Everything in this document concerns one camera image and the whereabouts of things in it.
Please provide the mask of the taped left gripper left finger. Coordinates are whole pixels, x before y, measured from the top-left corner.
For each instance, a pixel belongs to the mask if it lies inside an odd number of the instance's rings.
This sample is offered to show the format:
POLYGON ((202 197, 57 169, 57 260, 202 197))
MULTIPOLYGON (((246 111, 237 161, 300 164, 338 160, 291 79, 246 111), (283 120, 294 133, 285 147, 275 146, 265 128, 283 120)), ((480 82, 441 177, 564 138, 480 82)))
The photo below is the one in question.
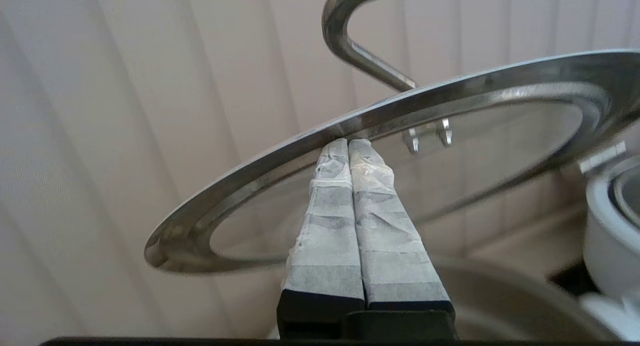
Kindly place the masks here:
POLYGON ((280 336, 340 336, 343 320, 363 311, 348 142, 323 147, 300 232, 286 260, 278 301, 280 336))

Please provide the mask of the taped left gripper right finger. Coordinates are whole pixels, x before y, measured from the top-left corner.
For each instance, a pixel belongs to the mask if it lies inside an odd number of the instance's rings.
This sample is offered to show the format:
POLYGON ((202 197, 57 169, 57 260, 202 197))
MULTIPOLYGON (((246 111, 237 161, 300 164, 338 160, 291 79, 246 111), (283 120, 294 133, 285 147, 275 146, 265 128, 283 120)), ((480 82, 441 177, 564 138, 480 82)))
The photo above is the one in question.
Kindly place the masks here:
POLYGON ((372 311, 455 314, 394 188, 393 170, 366 139, 350 141, 349 167, 366 307, 372 311))

